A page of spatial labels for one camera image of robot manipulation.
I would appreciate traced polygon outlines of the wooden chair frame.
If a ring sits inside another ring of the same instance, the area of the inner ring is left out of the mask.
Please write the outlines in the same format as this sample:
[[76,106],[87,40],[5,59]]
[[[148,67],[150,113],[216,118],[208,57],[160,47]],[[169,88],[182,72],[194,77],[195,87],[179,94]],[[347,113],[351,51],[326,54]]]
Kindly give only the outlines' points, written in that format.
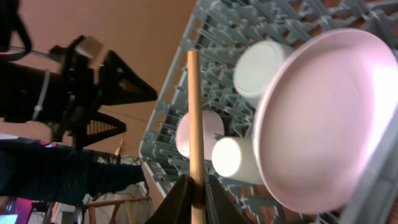
[[104,214],[107,215],[107,217],[108,217],[108,221],[107,221],[108,224],[116,224],[116,217],[119,212],[119,209],[124,208],[126,215],[127,215],[128,224],[136,224],[137,220],[136,220],[136,216],[133,212],[132,205],[134,203],[146,205],[151,200],[152,199],[149,196],[145,196],[145,197],[139,197],[139,198],[92,202],[92,203],[87,203],[83,206],[82,213],[85,214],[86,212],[88,212],[88,223],[96,224],[96,223],[99,223],[99,221],[97,220],[96,211],[102,210],[103,207],[111,207],[112,208],[111,215],[108,216],[108,214],[106,212],[104,212]]

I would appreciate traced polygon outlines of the white cup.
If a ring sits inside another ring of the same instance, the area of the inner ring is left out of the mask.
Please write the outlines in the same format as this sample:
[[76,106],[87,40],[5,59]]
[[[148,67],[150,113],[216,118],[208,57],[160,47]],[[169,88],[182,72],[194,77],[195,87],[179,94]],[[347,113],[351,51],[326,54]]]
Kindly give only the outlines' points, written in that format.
[[214,145],[211,160],[215,171],[222,177],[262,185],[252,140],[223,137]]

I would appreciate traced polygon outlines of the grey white bowl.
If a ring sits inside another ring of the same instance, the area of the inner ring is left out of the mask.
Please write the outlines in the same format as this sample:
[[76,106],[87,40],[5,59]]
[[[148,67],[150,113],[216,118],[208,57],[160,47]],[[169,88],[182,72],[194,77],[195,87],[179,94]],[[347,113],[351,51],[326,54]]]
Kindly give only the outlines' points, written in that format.
[[295,49],[270,40],[257,42],[238,59],[233,73],[236,91],[253,107]]

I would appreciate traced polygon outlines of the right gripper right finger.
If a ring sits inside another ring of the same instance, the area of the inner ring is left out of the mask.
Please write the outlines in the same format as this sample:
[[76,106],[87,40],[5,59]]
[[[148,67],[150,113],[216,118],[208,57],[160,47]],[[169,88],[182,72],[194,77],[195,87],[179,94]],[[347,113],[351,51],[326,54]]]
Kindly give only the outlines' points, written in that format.
[[214,175],[206,178],[205,210],[209,224],[249,224]]

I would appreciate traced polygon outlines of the dark cloth in background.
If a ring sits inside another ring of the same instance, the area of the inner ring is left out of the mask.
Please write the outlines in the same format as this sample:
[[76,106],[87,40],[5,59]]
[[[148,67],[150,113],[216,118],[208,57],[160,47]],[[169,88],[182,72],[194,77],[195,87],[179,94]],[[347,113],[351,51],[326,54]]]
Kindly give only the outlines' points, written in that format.
[[141,166],[96,162],[93,151],[1,140],[1,195],[80,205],[85,195],[118,192],[145,181]]

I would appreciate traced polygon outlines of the large white plate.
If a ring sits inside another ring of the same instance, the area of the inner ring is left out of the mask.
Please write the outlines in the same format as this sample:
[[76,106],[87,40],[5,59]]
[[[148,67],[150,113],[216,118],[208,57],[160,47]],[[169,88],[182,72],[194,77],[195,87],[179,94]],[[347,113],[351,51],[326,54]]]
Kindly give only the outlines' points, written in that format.
[[397,109],[397,60],[360,29],[300,46],[257,105],[252,131],[269,193],[297,213],[340,208],[356,190]]

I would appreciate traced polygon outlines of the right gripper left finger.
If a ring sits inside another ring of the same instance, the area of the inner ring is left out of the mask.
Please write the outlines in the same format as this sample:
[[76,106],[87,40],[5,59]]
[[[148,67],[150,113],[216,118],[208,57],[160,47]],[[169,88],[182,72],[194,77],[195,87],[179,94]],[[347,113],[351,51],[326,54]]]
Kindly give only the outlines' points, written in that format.
[[184,174],[145,224],[190,224],[193,180]]

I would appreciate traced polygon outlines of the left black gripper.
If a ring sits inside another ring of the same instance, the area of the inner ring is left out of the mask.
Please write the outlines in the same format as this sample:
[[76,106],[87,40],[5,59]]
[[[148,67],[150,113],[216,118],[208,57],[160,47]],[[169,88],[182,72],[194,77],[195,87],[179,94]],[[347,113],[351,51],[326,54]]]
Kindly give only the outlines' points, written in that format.
[[114,51],[109,50],[99,68],[98,86],[94,84],[94,70],[88,57],[78,54],[75,47],[85,35],[77,37],[67,47],[55,45],[49,57],[59,63],[60,93],[52,103],[54,117],[46,122],[50,139],[61,142],[67,132],[73,146],[82,149],[104,139],[126,132],[122,121],[97,112],[102,105],[125,105],[157,100],[157,92],[141,79]]

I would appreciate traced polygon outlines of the wooden chopstick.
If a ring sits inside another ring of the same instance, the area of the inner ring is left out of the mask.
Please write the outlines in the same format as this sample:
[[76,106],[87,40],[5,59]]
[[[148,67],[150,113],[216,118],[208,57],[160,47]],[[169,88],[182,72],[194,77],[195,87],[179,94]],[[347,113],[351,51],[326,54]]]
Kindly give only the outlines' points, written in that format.
[[192,223],[205,224],[205,161],[199,51],[187,54],[190,177],[193,180]]

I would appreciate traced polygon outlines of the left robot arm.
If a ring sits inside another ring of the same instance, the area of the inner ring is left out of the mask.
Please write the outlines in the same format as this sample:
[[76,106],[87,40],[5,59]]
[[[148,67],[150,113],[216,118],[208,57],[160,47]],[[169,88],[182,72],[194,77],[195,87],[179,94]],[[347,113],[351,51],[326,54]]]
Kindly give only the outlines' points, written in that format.
[[68,133],[77,150],[126,132],[126,125],[100,106],[155,101],[157,92],[112,50],[98,71],[90,68],[102,43],[81,35],[68,47],[54,46],[44,57],[59,63],[57,73],[18,65],[34,53],[18,1],[1,1],[1,118],[37,121],[51,129],[50,140]]

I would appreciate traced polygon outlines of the grey plastic dish rack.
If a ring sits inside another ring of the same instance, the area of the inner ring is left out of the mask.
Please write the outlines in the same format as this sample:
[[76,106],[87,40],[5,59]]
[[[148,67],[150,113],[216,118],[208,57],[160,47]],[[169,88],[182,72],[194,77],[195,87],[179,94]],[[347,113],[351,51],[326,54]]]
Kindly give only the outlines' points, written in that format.
[[251,44],[274,40],[299,47],[323,32],[355,27],[372,32],[397,50],[396,1],[198,1],[170,66],[140,145],[156,206],[189,172],[175,145],[188,110],[188,49],[201,55],[204,107],[216,111],[232,136],[251,136],[254,108],[233,87],[233,67]]

